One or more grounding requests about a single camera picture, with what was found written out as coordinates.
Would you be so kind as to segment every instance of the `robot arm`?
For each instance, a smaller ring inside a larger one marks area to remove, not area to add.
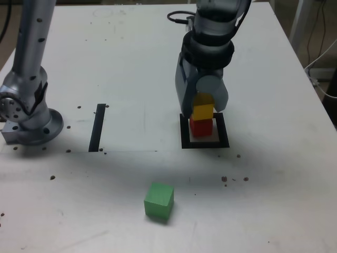
[[[231,39],[244,20],[251,0],[199,0],[192,30],[183,39],[175,74],[182,114],[189,118],[197,92],[210,93],[215,109],[222,111],[228,92],[223,68],[234,53]]]
[[[7,120],[2,134],[7,143],[36,145],[55,138],[62,116],[49,109],[45,97],[47,74],[41,67],[56,0],[24,0],[14,65],[0,87],[0,114]],[[234,53],[231,42],[248,12],[251,0],[199,0],[193,27],[183,39],[175,86],[185,117],[199,92],[210,93],[222,111],[228,93],[223,68]]]
[[[24,0],[14,64],[0,87],[7,143],[36,145],[56,137],[62,116],[47,107],[47,73],[41,67],[56,0]]]

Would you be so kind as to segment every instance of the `stacked cubes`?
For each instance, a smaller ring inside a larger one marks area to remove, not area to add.
[[[193,101],[190,117],[191,132],[194,137],[212,135],[214,99],[209,93],[198,92]]]

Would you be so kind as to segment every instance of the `white table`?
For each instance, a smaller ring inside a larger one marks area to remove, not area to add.
[[[215,150],[181,149],[180,9],[195,6],[55,9],[43,66],[65,128],[16,151],[1,138],[0,252],[336,252],[337,135],[269,3],[233,40],[231,147]],[[88,153],[98,103],[107,154]],[[175,189],[167,224],[144,213],[153,181]]]

